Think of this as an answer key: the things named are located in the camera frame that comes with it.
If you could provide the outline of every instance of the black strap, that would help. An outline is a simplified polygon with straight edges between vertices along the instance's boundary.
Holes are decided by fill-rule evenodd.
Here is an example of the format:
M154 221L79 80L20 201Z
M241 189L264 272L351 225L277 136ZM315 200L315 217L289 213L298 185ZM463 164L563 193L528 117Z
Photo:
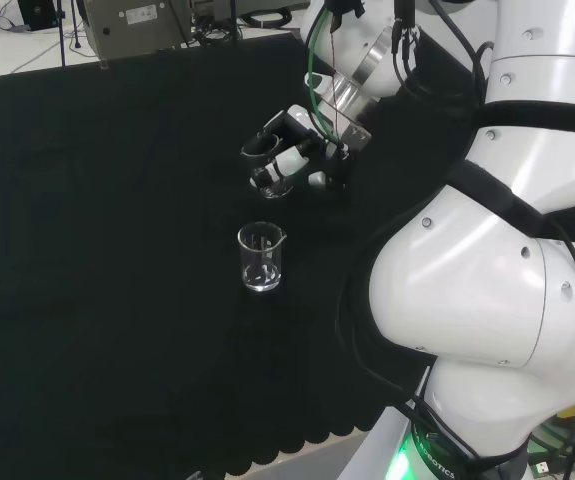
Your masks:
M514 126L575 132L575 104L511 100L486 104L477 114L478 128Z
M545 217L511 188L469 160L454 165L447 172L446 183L529 237L535 237L545 222Z

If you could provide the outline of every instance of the white robot link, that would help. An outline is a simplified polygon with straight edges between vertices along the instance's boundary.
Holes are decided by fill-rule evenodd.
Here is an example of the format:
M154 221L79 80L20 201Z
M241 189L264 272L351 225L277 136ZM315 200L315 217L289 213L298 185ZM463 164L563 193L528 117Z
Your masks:
M416 2L422 34L475 67L432 15L433 2ZM319 27L323 3L312 2L303 38ZM338 22L320 22L312 48L335 65L329 89L337 99L350 92L342 103L322 95L326 119L338 112L351 128L365 97L400 88L408 72L394 69L395 3L367 0L331 33ZM439 437L458 439L464 457L489 459L478 475L530 478L530 432L575 405L575 261L562 242L534 236L543 215L575 206L575 0L442 5L471 44L495 44L484 65L487 126L448 184L378 254L369 304L382 336L438 357L423 398L442 421ZM417 426L408 453L415 478L466 477L435 432Z

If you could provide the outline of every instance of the beaker rim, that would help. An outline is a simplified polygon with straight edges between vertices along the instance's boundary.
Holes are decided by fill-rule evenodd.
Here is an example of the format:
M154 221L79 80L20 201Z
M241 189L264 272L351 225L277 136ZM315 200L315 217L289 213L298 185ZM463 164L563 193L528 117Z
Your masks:
M255 248L250 248L247 245L245 245L245 242L243 242L243 239L240 238L240 234L241 232L246 228L249 227L250 225L267 225L271 228L275 228L276 230L278 230L280 232L280 240L278 240L278 242L276 242L275 245L272 245L270 248L265 248L264 250L257 250ZM276 225L275 223L271 223L271 222L250 222L246 225L243 225L243 227L238 230L238 244L243 247L245 250L247 250L248 252L256 252L256 253L263 253L263 252L271 252L273 250L275 250L281 243L283 243L283 240L285 240L287 238L287 234L285 233L285 231L280 228L278 225Z

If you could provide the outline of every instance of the gray equipment box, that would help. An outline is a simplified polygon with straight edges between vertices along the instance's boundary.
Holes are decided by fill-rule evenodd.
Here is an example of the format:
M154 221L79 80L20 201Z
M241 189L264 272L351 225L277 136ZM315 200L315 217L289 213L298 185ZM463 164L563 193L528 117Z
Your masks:
M100 59L144 55L191 41L187 0L84 0L84 5L87 40Z

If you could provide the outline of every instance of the black band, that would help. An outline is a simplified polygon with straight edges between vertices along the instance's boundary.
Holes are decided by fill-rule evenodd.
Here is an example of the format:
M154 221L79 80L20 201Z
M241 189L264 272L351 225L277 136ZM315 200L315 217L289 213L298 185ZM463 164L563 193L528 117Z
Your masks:
M443 445L442 434L429 432L418 423L411 425L411 438L414 443L411 448L416 448L423 463L439 480L518 480L527 467L529 439L513 452L471 460L450 453Z
M575 132L575 105L571 103L504 101L486 104L477 126L514 126Z
M545 217L511 188L469 160L454 165L446 182L529 237L535 237L545 222Z
M278 175L278 178L280 178L281 180L283 180L285 178L285 176L283 175L283 172L280 171L280 168L278 168L278 162L276 161L276 159L274 158L274 160L271 162L271 164L274 166L274 171L276 172L276 175Z

